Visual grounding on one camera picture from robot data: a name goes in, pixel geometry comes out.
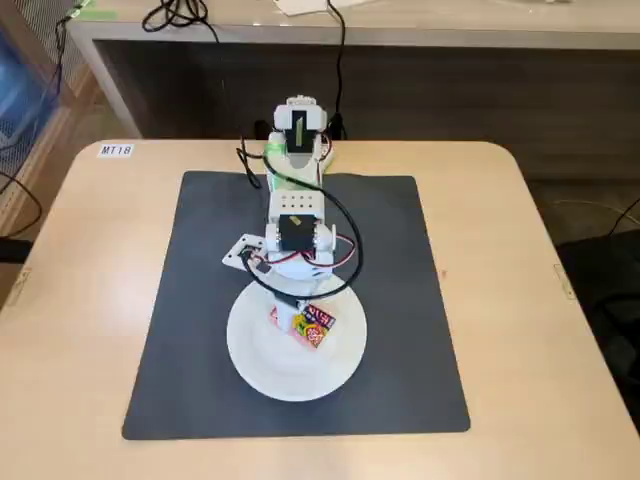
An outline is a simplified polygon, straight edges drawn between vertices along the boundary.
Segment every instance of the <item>red wire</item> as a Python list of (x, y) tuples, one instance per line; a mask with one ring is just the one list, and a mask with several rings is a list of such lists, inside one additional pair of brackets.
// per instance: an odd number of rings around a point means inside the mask
[(323, 263), (316, 263), (312, 260), (309, 260), (308, 257), (308, 253), (303, 253), (302, 254), (302, 258), (304, 259), (305, 262), (307, 262), (309, 265), (312, 265), (314, 267), (320, 267), (320, 268), (335, 268), (335, 267), (339, 267), (341, 266), (343, 263), (346, 263), (347, 260), (349, 260), (351, 258), (351, 256), (353, 255), (353, 253), (356, 250), (356, 243), (351, 240), (349, 237), (345, 236), (345, 235), (336, 235), (337, 238), (339, 238), (340, 240), (343, 240), (347, 243), (351, 244), (351, 249), (349, 250), (349, 252), (347, 252), (347, 254), (342, 257), (342, 259), (338, 260), (335, 263), (332, 264), (323, 264)]
[(298, 255), (300, 255), (300, 252), (293, 252), (291, 255), (287, 255), (286, 257), (283, 257), (280, 260), (274, 260), (273, 262), (267, 260), (266, 258), (262, 258), (259, 255), (255, 255), (255, 257), (259, 258), (260, 260), (262, 260), (267, 265), (277, 265), (279, 263), (288, 262), (289, 260), (291, 260), (292, 258), (297, 257)]

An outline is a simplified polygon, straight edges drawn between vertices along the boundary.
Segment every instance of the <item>black cable on desk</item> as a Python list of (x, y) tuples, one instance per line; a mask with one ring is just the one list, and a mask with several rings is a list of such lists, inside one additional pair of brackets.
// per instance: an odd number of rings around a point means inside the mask
[(340, 140), (341, 138), (347, 139), (347, 130), (344, 127), (344, 120), (342, 118), (342, 113), (340, 110), (340, 104), (342, 102), (342, 55), (344, 54), (344, 43), (347, 35), (347, 24), (344, 21), (344, 17), (340, 13), (340, 11), (333, 5), (331, 0), (327, 0), (327, 5), (329, 9), (338, 17), (338, 21), (340, 22), (340, 47), (338, 49), (338, 58), (336, 60), (336, 75), (338, 77), (338, 92), (336, 93), (336, 104), (335, 111), (331, 120), (329, 121), (329, 126), (327, 130), (329, 131), (329, 136), (333, 140)]

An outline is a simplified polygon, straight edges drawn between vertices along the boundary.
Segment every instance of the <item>table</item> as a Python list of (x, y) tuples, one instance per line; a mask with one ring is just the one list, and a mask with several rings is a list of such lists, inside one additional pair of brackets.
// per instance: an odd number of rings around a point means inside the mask
[[(468, 432), (123, 440), (182, 174), (242, 171), (236, 146), (150, 140), (135, 142), (131, 158), (97, 158), (100, 144), (78, 155), (0, 314), (0, 478), (609, 479), (640, 471), (640, 440), (520, 171), (488, 143), (337, 142), (330, 169), (416, 178)], [(293, 454), (314, 448), (321, 462)]]
[[(340, 0), (335, 0), (340, 7)], [(339, 27), (326, 14), (287, 17), (272, 0), (206, 0), (223, 43), (329, 44)], [(140, 26), (159, 0), (100, 0), (69, 25), (111, 105), (133, 135), (143, 135), (131, 99), (123, 98), (129, 61), (105, 59), (96, 42), (212, 42), (202, 26), (147, 33)], [(548, 5), (520, 0), (383, 0), (342, 9), (349, 45), (640, 49), (640, 5), (635, 0), (575, 0)]]

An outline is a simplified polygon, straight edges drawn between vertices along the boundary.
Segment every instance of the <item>paper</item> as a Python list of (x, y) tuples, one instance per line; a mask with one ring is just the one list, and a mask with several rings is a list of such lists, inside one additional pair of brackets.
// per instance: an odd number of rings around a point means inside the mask
[[(290, 17), (304, 13), (325, 12), (329, 9), (327, 0), (273, 0), (278, 8)], [(372, 0), (332, 0), (338, 10)]]

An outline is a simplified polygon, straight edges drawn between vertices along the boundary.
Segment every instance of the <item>snack package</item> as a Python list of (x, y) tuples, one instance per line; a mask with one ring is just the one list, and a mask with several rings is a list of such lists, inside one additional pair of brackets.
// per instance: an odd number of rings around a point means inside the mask
[[(277, 324), (278, 312), (275, 307), (270, 317)], [(335, 323), (335, 317), (314, 305), (307, 305), (302, 313), (293, 317), (290, 333), (303, 344), (318, 348)]]

